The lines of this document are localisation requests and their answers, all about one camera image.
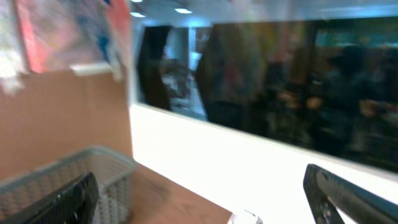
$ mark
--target gray wire basket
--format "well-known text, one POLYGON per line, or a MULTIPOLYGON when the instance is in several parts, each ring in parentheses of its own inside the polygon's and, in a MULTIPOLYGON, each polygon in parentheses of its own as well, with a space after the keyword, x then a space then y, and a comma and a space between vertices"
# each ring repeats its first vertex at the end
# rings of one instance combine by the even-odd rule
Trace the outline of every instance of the gray wire basket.
POLYGON ((93 223, 126 223, 131 214, 131 174, 135 164, 111 149, 91 147, 0 182, 0 222, 91 171, 99 188, 93 223))

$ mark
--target dark glass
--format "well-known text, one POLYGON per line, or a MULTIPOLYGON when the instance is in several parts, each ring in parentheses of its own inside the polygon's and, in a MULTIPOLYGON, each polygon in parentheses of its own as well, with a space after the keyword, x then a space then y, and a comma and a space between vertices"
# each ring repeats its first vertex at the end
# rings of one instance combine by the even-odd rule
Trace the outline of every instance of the dark glass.
POLYGON ((398 2, 204 2, 142 25, 143 103, 398 172, 398 2))

